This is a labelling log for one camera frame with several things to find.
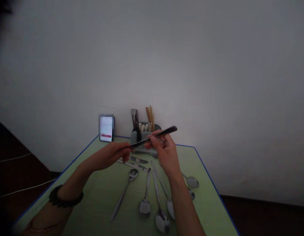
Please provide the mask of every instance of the stainless steel spoon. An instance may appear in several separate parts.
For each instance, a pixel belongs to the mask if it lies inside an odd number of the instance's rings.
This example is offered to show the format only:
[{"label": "stainless steel spoon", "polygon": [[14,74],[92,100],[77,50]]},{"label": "stainless steel spoon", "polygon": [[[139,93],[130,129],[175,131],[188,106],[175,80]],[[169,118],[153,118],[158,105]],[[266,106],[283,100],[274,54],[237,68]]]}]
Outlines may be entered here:
[{"label": "stainless steel spoon", "polygon": [[149,184],[150,184],[150,172],[151,172],[151,168],[149,168],[149,170],[148,170],[145,197],[140,202],[140,205],[139,205],[139,216],[142,218],[148,218],[151,214],[151,205],[150,205],[150,202],[148,201],[148,188],[149,188]]},{"label": "stainless steel spoon", "polygon": [[167,202],[166,202],[166,204],[167,204],[167,210],[168,210],[169,214],[171,215],[171,217],[172,217],[173,219],[175,219],[174,206],[173,206],[173,204],[172,204],[172,199],[168,197],[168,194],[167,194],[166,189],[165,189],[165,187],[164,187],[164,185],[163,185],[163,183],[162,183],[162,181],[161,181],[161,178],[160,178],[159,175],[158,175],[158,172],[157,172],[157,169],[156,169],[156,166],[155,166],[154,162],[151,161],[151,164],[152,164],[153,169],[154,169],[154,171],[155,171],[155,174],[157,175],[157,177],[158,177],[158,179],[159,179],[159,181],[160,181],[160,183],[161,183],[161,185],[162,185],[162,187],[163,187],[163,189],[164,189],[164,192],[165,192],[165,194],[166,194],[166,196],[167,196]]},{"label": "stainless steel spoon", "polygon": [[110,218],[111,221],[113,221],[114,218],[115,218],[116,215],[117,215],[117,212],[118,212],[118,210],[119,210],[119,207],[120,207],[121,202],[122,202],[122,200],[123,200],[123,196],[125,195],[125,192],[126,192],[126,190],[127,190],[127,187],[128,187],[128,185],[129,185],[129,183],[130,183],[132,180],[134,180],[136,177],[138,177],[138,175],[139,175],[139,171],[137,171],[136,169],[131,169],[131,170],[130,170],[129,175],[128,175],[128,178],[129,178],[128,184],[127,184],[125,190],[123,191],[123,193],[122,193],[120,199],[118,200],[117,205],[115,206],[115,209],[113,210],[113,212],[112,212],[112,214],[111,214],[111,218]]},{"label": "stainless steel spoon", "polygon": [[156,228],[158,231],[161,233],[168,234],[169,233],[169,219],[165,212],[162,211],[161,205],[159,203],[159,195],[158,195],[158,188],[157,188],[157,182],[156,182],[156,176],[155,176],[155,171],[152,171],[153,174],[153,180],[154,180],[154,186],[155,186],[155,191],[157,194],[157,203],[158,203],[158,210],[157,213],[155,214],[155,224]]},{"label": "stainless steel spoon", "polygon": [[199,187],[199,182],[194,177],[192,177],[192,176],[187,177],[183,174],[183,172],[182,172],[182,175],[186,178],[187,183],[190,187],[192,187],[192,188],[198,188]]},{"label": "stainless steel spoon", "polygon": [[193,192],[190,188],[188,188],[188,191],[189,191],[191,200],[194,200],[194,199],[195,199],[195,194],[194,194],[194,192]]}]

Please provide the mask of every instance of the smartphone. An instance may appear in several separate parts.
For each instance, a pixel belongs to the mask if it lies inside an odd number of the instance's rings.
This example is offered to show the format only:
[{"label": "smartphone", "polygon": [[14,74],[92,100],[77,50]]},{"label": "smartphone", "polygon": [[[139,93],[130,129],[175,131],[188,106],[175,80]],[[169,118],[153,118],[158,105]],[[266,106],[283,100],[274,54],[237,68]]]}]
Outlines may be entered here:
[{"label": "smartphone", "polygon": [[115,117],[113,115],[100,115],[99,140],[104,142],[112,142]]}]

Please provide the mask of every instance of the table top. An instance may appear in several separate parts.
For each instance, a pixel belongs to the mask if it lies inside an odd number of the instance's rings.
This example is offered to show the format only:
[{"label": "table top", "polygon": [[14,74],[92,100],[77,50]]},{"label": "table top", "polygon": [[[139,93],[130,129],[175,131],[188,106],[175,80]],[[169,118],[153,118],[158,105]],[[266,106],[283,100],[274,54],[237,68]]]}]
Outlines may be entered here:
[{"label": "table top", "polygon": [[[130,141],[128,138],[115,137],[115,142]],[[90,155],[107,145],[96,137],[81,154],[62,172],[62,174],[45,190],[44,193],[20,216],[13,226],[15,233],[20,233],[29,221],[48,202],[50,192],[58,185],[63,184],[74,172],[77,166]],[[199,188],[192,189],[195,193],[193,204],[200,222],[207,236],[210,235],[239,235],[222,199],[219,196],[206,168],[195,148],[177,145],[177,153],[181,171],[186,176],[193,176],[199,181]],[[150,155],[135,155],[149,163],[142,164],[151,167],[153,160],[160,178],[170,195],[168,179],[158,164],[158,160]],[[144,198],[147,173],[139,170],[139,176],[131,181],[123,202],[113,222],[110,221],[112,211],[120,198],[127,182],[131,167],[115,163],[111,167],[94,172],[84,187],[84,198],[78,204],[65,227],[63,235],[158,235],[154,223],[157,211],[157,198],[151,175],[148,188],[148,200],[151,204],[151,215],[142,219],[138,215],[138,205]],[[170,219],[170,235],[177,235],[175,221],[169,216],[166,208],[166,195],[160,182],[157,180],[161,208]]]}]

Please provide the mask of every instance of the dark floor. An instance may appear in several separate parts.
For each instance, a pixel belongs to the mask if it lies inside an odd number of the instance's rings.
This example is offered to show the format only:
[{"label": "dark floor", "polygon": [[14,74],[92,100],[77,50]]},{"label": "dark floor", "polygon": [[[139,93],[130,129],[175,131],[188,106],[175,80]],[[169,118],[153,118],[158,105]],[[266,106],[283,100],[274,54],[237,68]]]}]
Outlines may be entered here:
[{"label": "dark floor", "polygon": [[[30,153],[0,124],[0,160]],[[42,184],[60,173],[50,172],[33,155],[0,162],[0,196]],[[0,198],[8,220],[13,223],[49,186]],[[221,196],[241,235],[304,235],[304,207]]]}]

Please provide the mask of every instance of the utensil holder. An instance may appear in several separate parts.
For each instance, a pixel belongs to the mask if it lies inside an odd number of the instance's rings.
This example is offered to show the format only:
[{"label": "utensil holder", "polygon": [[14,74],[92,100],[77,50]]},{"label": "utensil holder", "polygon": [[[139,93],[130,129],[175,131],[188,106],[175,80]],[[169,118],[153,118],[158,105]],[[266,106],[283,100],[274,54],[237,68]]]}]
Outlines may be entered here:
[{"label": "utensil holder", "polygon": [[[156,125],[155,124],[155,130],[158,130],[158,129],[161,129],[161,127],[159,125]],[[147,136],[152,134],[152,132],[142,132],[142,140],[144,139],[147,139]],[[136,131],[132,132],[131,133],[131,141],[130,141],[130,144],[134,144],[136,143]],[[157,151],[155,149],[150,149],[150,150],[147,150],[144,145],[141,145],[141,146],[138,146],[136,149],[135,149],[135,152],[137,153],[145,153],[145,154],[150,154],[152,155],[154,158],[157,158]]]}]

